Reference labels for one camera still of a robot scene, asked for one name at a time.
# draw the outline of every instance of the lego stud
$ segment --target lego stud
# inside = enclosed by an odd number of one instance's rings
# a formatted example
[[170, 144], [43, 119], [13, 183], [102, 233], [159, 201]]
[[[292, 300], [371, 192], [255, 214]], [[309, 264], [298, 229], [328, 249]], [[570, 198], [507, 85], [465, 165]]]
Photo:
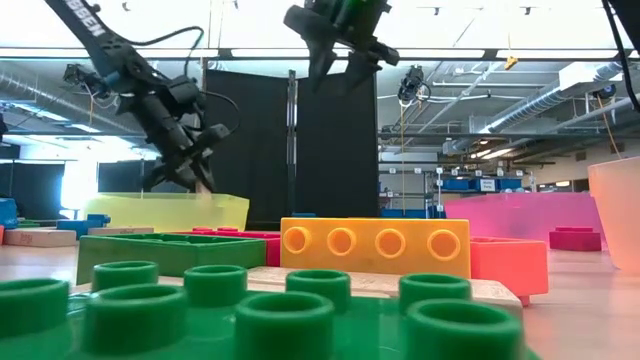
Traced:
[[334, 229], [327, 236], [327, 247], [336, 256], [347, 256], [356, 247], [356, 234], [345, 228]]
[[404, 253], [407, 242], [398, 230], [387, 229], [376, 236], [375, 246], [378, 254], [387, 259], [395, 259]]
[[154, 284], [103, 290], [86, 305], [82, 349], [95, 355], [131, 355], [165, 347], [186, 333], [187, 295]]
[[449, 230], [434, 231], [427, 239], [427, 250], [436, 260], [451, 261], [460, 255], [460, 239]]
[[303, 227], [292, 227], [282, 236], [284, 248], [292, 254], [300, 254], [311, 245], [311, 233]]
[[233, 265], [205, 265], [184, 272], [184, 288], [193, 307], [235, 305], [247, 294], [247, 270]]
[[236, 309], [235, 360], [328, 360], [333, 353], [331, 301], [305, 292], [265, 293]]
[[524, 359], [520, 322], [503, 309], [466, 300], [426, 300], [407, 312], [407, 359]]
[[322, 295], [333, 302], [337, 314], [345, 313], [351, 303], [351, 278], [341, 271], [294, 271], [287, 275], [286, 289]]
[[400, 278], [400, 312], [411, 304], [427, 299], [471, 300], [471, 283], [453, 275], [410, 274]]
[[133, 284], [157, 284], [158, 265], [150, 261], [120, 261], [93, 267], [91, 291]]
[[29, 279], [0, 283], [0, 339], [49, 330], [67, 319], [69, 283]]

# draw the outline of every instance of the red block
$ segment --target red block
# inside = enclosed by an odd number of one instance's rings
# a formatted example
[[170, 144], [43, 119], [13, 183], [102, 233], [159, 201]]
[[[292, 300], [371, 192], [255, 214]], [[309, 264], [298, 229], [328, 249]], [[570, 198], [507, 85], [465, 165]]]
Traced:
[[206, 227], [195, 227], [190, 232], [181, 234], [242, 237], [248, 239], [262, 239], [267, 243], [267, 266], [280, 266], [280, 233], [269, 231], [238, 231], [236, 228], [221, 227], [217, 230]]
[[549, 232], [549, 247], [568, 251], [602, 251], [600, 233], [591, 228], [559, 226]]
[[529, 296], [549, 292], [544, 241], [472, 238], [471, 278], [496, 280], [529, 305]]

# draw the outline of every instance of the ceiling duct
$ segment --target ceiling duct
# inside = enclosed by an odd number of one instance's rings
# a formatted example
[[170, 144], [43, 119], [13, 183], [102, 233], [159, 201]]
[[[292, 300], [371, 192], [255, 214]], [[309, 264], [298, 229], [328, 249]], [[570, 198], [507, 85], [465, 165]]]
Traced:
[[[610, 62], [595, 69], [585, 63], [573, 63], [562, 69], [560, 78], [534, 95], [514, 104], [488, 121], [480, 133], [499, 133], [512, 126], [570, 100], [572, 97], [597, 91], [611, 83], [610, 79], [622, 71], [619, 62]], [[472, 139], [454, 141], [450, 148], [462, 152], [473, 144]]]
[[[136, 124], [130, 116], [120, 116], [120, 122], [130, 122], [134, 126], [126, 126], [114, 120], [111, 115], [106, 115], [98, 107], [93, 114], [88, 109], [88, 98], [79, 98], [72, 93], [64, 93], [50, 81], [39, 78], [37, 75], [10, 62], [0, 62], [0, 96], [8, 100], [33, 100], [37, 108], [45, 109], [74, 123], [89, 123], [90, 118], [98, 123], [104, 123], [111, 127], [134, 131]], [[86, 107], [77, 105], [86, 103]]]

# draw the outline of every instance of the sign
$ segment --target sign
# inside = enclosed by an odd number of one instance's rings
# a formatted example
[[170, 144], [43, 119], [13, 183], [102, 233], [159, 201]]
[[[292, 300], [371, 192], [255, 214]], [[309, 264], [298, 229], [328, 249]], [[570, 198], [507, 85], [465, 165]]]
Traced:
[[496, 181], [494, 179], [480, 179], [480, 191], [495, 192]]

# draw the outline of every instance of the yellow bin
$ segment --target yellow bin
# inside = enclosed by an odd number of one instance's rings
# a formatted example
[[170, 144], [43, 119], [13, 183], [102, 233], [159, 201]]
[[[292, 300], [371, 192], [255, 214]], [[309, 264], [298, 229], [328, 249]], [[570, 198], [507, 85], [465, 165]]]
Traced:
[[613, 263], [640, 272], [640, 157], [589, 166], [589, 189], [596, 201]]
[[106, 214], [109, 226], [153, 226], [156, 232], [191, 231], [197, 226], [244, 230], [249, 200], [225, 194], [101, 193], [83, 213]]

